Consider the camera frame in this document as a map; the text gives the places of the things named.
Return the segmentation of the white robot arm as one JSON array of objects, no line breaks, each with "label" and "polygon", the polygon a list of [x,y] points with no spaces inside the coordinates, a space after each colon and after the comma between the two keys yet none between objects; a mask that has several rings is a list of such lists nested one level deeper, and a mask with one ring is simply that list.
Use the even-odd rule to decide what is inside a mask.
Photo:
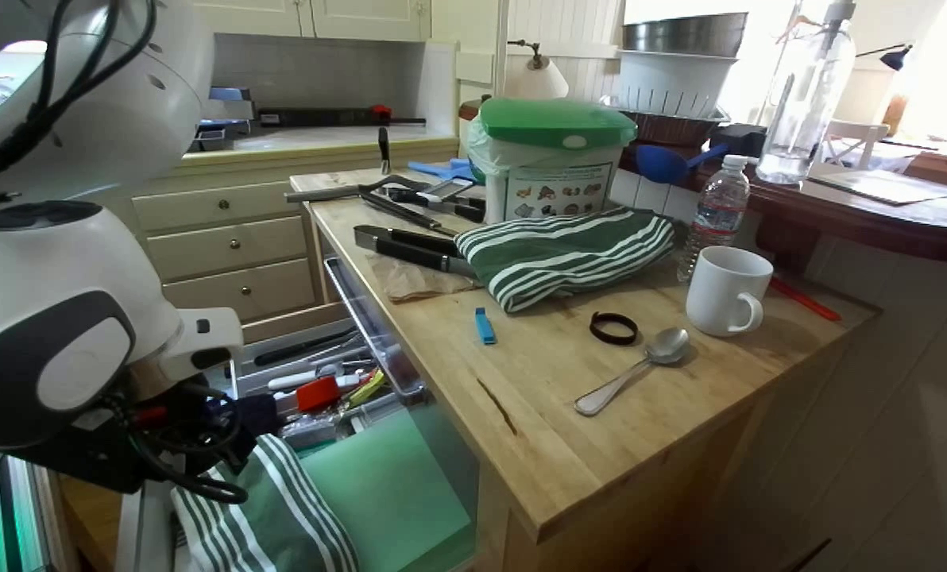
[{"label": "white robot arm", "polygon": [[186,153],[214,74],[195,0],[0,0],[0,43],[45,52],[0,103],[0,450],[134,493],[217,503],[260,432],[199,373],[242,342],[230,308],[178,308],[96,196]]}]

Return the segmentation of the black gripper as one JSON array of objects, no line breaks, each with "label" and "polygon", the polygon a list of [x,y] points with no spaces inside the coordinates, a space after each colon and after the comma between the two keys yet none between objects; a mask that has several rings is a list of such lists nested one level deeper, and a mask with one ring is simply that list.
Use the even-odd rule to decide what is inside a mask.
[{"label": "black gripper", "polygon": [[122,423],[154,470],[198,477],[217,463],[242,470],[254,443],[278,430],[278,412],[269,395],[230,396],[205,385],[178,385],[126,408]]}]

